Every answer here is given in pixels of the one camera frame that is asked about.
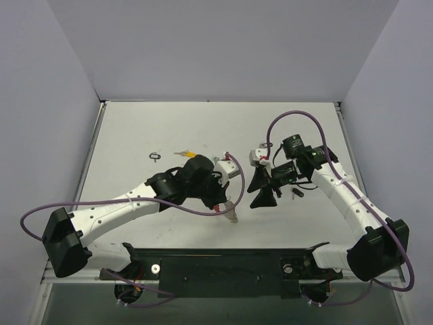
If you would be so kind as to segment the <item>key with solid black tag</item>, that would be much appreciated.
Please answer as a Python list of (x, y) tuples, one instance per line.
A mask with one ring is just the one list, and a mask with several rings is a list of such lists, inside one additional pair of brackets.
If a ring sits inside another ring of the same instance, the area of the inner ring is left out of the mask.
[(291, 187), (292, 199), (294, 200), (296, 197), (303, 198), (304, 193), (300, 191), (298, 188)]

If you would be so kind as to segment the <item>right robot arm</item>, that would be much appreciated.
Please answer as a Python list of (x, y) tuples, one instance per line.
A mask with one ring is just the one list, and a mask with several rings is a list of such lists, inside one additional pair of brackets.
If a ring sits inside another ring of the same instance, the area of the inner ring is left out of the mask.
[(337, 208), (355, 236), (353, 246), (322, 244), (302, 260), (306, 275), (317, 277), (326, 269), (350, 270), (358, 279), (368, 281), (401, 266), (407, 250), (409, 228), (402, 220), (393, 221), (357, 187), (345, 172), (338, 157), (323, 146), (304, 145), (299, 135), (284, 139), (281, 149), (287, 163), (273, 167), (268, 150), (250, 151), (254, 175), (247, 191), (257, 196), (250, 208), (277, 206), (281, 188), (306, 179), (320, 189)]

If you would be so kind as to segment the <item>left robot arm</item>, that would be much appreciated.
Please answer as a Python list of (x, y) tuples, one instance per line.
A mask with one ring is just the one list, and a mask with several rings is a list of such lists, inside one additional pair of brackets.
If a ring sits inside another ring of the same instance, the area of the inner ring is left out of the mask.
[(229, 180), (238, 172), (230, 160), (215, 163), (197, 155), (182, 167), (155, 174), (113, 203), (91, 204), (88, 209), (71, 213), (64, 208), (55, 210), (42, 236), (55, 275), (65, 278), (91, 264), (133, 278), (139, 262), (129, 248), (96, 240), (139, 217), (162, 212), (173, 204), (180, 206), (188, 198), (197, 198), (205, 207), (214, 209), (227, 201)]

